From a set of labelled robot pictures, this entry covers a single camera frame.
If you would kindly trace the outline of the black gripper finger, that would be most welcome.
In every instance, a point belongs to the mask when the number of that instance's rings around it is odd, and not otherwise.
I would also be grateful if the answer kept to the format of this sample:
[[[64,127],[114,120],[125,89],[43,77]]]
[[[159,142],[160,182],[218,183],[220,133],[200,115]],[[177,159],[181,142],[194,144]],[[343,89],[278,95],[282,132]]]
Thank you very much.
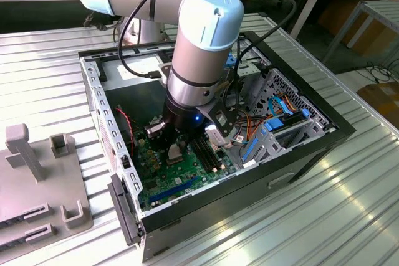
[[[148,139],[161,138],[165,134],[166,123],[161,121],[159,123],[149,124],[144,127],[144,131]]]

